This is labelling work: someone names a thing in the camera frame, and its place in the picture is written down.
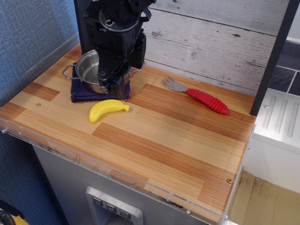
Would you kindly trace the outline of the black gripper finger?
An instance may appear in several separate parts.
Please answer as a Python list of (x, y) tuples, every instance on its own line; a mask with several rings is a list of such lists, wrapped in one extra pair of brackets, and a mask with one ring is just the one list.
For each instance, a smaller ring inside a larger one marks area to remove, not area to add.
[(110, 90), (110, 81), (108, 79), (98, 79), (100, 90), (105, 94), (109, 93)]
[(117, 99), (129, 98), (130, 82), (125, 84), (124, 77), (120, 77), (113, 81), (113, 93)]

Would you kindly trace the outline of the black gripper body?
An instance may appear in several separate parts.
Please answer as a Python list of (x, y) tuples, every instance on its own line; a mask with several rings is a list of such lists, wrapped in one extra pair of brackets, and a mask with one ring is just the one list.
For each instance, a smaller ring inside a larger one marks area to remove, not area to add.
[(110, 79), (125, 65), (141, 69), (144, 66), (146, 36), (142, 22), (118, 26), (101, 22), (86, 22), (90, 46), (99, 55), (98, 77)]

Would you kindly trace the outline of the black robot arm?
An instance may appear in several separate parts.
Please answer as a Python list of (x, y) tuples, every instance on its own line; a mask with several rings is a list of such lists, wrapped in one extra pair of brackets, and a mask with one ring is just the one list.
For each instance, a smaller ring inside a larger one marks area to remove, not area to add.
[(84, 13), (89, 43), (97, 52), (100, 89), (124, 99), (131, 68), (144, 66), (146, 36), (154, 0), (94, 0)]

